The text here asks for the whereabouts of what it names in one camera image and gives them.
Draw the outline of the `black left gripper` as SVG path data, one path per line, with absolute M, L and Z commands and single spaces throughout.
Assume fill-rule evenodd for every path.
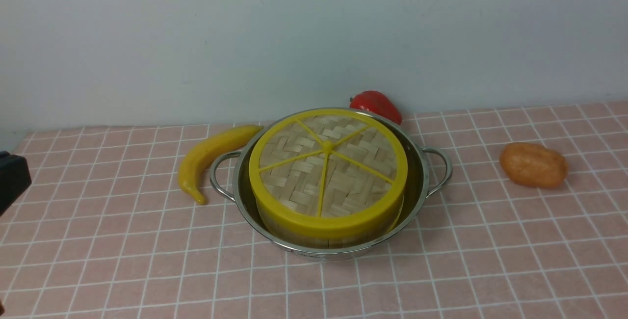
M 0 214 L 3 215 L 30 187 L 32 178 L 25 157 L 0 152 Z

